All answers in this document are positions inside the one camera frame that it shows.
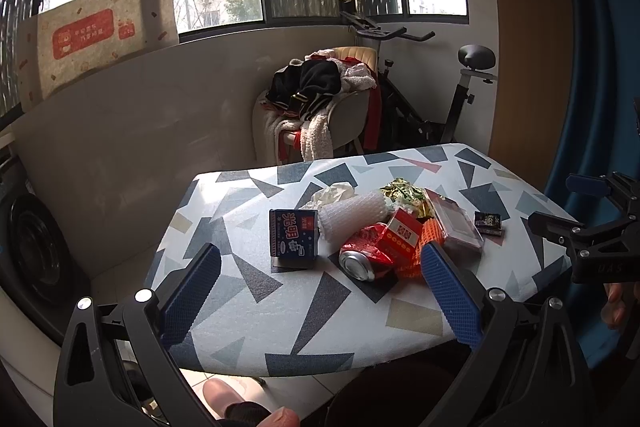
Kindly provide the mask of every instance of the blue curtain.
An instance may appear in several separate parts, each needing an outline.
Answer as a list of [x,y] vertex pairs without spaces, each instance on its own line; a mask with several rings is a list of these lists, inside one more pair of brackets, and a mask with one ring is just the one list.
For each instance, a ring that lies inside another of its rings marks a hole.
[[[572,89],[545,194],[576,219],[597,225],[618,217],[617,209],[607,200],[569,192],[565,179],[572,172],[598,176],[620,171],[640,177],[633,106],[633,98],[640,95],[640,0],[573,0],[573,5]],[[571,284],[562,299],[587,362],[594,367],[618,340],[600,320],[604,291],[599,285]]]

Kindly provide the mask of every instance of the patterned tablecloth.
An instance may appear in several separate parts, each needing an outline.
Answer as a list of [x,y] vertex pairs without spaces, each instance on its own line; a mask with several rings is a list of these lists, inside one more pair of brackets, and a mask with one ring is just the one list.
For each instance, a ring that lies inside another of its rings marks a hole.
[[396,359],[453,338],[431,291],[394,275],[359,282],[321,241],[314,269],[271,266],[268,210],[298,208],[320,188],[350,182],[364,194],[401,177],[456,200],[471,216],[500,212],[504,239],[487,238],[472,270],[487,288],[523,301],[569,266],[564,248],[529,233],[540,210],[570,217],[515,174],[462,144],[317,160],[194,179],[146,278],[156,288],[205,242],[222,273],[185,341],[180,367],[226,375],[331,373]]

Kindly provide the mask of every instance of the human hand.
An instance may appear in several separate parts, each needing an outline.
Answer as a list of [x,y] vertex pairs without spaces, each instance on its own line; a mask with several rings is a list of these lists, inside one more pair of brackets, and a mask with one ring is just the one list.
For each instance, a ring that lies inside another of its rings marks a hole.
[[[607,293],[607,303],[600,312],[602,321],[614,330],[619,327],[626,314],[626,305],[622,300],[623,283],[611,283],[604,285]],[[640,282],[634,284],[634,296],[640,300]]]
[[258,427],[300,427],[300,418],[291,409],[280,407],[258,423]]

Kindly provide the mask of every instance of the blue box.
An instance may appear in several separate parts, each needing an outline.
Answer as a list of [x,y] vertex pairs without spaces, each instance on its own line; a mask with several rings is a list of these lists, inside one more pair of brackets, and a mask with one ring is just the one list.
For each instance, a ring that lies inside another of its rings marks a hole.
[[317,210],[270,210],[271,257],[312,261],[318,254]]

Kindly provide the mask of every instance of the chair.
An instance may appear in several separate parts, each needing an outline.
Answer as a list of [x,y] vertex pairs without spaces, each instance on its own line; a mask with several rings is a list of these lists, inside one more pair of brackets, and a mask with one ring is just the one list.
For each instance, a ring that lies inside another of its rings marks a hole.
[[[363,46],[346,46],[334,48],[336,58],[357,58],[366,64],[372,71],[378,70],[378,54],[372,48]],[[369,108],[369,91],[354,91],[340,100],[329,111],[329,132],[334,150],[353,142],[358,154],[364,155],[358,136],[364,129]],[[284,143],[292,146],[296,141],[296,133],[283,131]]]

